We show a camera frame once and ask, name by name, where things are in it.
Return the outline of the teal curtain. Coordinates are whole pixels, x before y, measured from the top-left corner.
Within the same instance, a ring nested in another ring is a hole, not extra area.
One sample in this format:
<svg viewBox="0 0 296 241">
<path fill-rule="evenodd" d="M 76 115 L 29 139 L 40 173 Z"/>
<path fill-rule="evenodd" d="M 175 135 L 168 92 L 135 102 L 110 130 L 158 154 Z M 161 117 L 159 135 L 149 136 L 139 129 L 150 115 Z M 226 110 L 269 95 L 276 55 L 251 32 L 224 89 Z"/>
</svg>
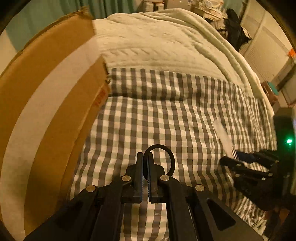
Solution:
<svg viewBox="0 0 296 241">
<path fill-rule="evenodd" d="M 12 18 L 6 33 L 16 51 L 49 24 L 74 11 L 87 7 L 94 19 L 103 19 L 115 13 L 134 13 L 136 1 L 30 1 Z"/>
</svg>

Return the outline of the black clothing on chair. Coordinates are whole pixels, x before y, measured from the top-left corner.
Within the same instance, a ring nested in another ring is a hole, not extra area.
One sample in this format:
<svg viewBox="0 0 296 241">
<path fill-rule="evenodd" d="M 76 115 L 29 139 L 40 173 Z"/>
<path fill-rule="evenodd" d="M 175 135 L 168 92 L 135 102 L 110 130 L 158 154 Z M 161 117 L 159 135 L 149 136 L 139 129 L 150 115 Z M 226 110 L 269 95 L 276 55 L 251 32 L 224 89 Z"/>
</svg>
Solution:
<svg viewBox="0 0 296 241">
<path fill-rule="evenodd" d="M 247 30 L 240 25 L 237 13 L 233 9 L 226 10 L 227 18 L 224 25 L 227 31 L 227 41 L 239 52 L 242 45 L 247 44 L 252 38 Z"/>
</svg>

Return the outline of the cream knitted blanket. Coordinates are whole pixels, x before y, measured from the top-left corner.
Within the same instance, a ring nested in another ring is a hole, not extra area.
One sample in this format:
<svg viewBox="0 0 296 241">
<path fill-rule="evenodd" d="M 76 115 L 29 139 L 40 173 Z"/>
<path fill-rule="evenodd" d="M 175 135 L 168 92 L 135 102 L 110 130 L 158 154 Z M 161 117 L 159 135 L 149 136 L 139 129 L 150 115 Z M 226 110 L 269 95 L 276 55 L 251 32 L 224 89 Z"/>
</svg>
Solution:
<svg viewBox="0 0 296 241">
<path fill-rule="evenodd" d="M 209 76 L 238 85 L 273 108 L 258 76 L 202 17 L 185 9 L 116 13 L 93 21 L 99 52 L 108 68 L 141 68 Z"/>
</svg>

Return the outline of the brown cardboard box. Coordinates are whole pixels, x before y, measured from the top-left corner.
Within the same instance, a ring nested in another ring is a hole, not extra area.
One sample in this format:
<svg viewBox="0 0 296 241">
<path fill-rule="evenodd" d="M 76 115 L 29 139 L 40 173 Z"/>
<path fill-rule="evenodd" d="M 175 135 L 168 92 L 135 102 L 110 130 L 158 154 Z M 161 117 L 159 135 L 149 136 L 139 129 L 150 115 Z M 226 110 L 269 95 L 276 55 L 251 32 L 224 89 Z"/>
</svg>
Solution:
<svg viewBox="0 0 296 241">
<path fill-rule="evenodd" d="M 11 239 L 23 240 L 66 202 L 109 91 L 86 9 L 36 34 L 1 74 L 1 222 Z"/>
</svg>

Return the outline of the white comb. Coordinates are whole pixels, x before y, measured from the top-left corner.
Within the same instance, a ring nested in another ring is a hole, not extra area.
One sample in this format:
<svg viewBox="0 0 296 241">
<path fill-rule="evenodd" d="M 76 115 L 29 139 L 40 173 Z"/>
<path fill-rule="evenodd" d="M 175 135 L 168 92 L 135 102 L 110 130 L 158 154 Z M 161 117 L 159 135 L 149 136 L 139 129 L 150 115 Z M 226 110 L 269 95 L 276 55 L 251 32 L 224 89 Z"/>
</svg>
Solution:
<svg viewBox="0 0 296 241">
<path fill-rule="evenodd" d="M 214 127 L 215 133 L 216 133 L 219 141 L 222 144 L 222 148 L 225 152 L 225 155 L 223 157 L 233 159 L 233 160 L 241 163 L 241 160 L 238 157 L 237 151 L 234 148 L 232 140 L 230 139 L 229 135 L 227 134 L 221 121 L 220 120 L 213 121 L 213 127 Z"/>
</svg>

